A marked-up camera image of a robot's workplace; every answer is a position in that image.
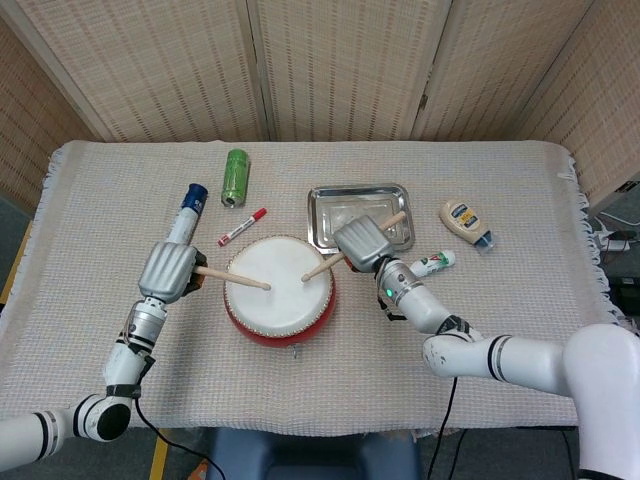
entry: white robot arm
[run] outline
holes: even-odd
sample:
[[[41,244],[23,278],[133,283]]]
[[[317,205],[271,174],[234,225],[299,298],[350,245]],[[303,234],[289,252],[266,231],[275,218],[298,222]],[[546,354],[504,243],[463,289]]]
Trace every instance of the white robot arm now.
[[[107,385],[67,409],[36,412],[0,422],[0,472],[58,452],[65,439],[86,437],[109,442],[124,433],[131,404],[140,397],[140,381],[154,363],[151,352],[167,318],[166,305],[199,288],[192,275],[206,259],[190,246],[207,190],[191,184],[171,232],[147,259],[135,303],[104,366]]]
[[[492,378],[571,397],[578,413],[584,480],[640,478],[640,339],[621,327],[581,328],[566,345],[499,335],[483,338],[452,315],[400,260],[369,217],[334,234],[360,272],[422,333],[423,358],[438,376]]]

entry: drum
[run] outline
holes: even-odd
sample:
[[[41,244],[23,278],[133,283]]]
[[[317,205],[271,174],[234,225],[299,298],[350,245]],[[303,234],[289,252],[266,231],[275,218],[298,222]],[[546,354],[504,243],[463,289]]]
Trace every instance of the drum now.
[[[225,282],[224,304],[234,325],[251,340],[286,347],[311,338],[333,312],[333,274],[326,271],[302,282],[303,274],[322,262],[306,242],[276,236],[259,240],[236,255],[229,273],[271,285],[271,290]]]

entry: silver tray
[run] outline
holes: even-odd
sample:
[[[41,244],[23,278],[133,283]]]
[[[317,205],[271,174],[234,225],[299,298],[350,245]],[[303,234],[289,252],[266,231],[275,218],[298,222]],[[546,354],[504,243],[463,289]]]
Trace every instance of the silver tray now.
[[[396,250],[413,245],[409,194],[397,183],[316,187],[309,192],[307,207],[309,243],[320,253],[337,253],[333,232],[362,215],[380,224],[398,212],[406,212],[407,217],[385,234]]]

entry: drumstick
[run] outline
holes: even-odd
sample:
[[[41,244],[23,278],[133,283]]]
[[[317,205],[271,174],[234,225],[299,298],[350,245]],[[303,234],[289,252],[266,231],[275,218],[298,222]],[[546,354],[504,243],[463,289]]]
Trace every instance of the drumstick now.
[[[193,273],[204,275],[206,277],[219,278],[231,283],[239,283],[240,285],[246,285],[247,287],[256,287],[263,290],[271,290],[271,285],[269,285],[268,283],[258,282],[247,277],[234,275],[233,273],[221,272],[219,270],[214,270],[213,268],[195,267],[193,269]]]
[[[385,222],[379,225],[380,230],[384,232],[387,228],[391,228],[396,223],[400,223],[402,220],[405,219],[406,216],[407,214],[405,212],[396,213],[393,217],[390,217]],[[320,265],[318,265],[316,268],[311,270],[309,273],[305,273],[302,276],[302,281],[306,282],[312,279],[313,277],[315,277],[316,275],[324,272],[325,270],[329,270],[331,267],[333,267],[336,263],[338,263],[343,258],[344,258],[344,253],[342,252],[336,253],[334,256],[329,257],[327,260],[322,262]]]

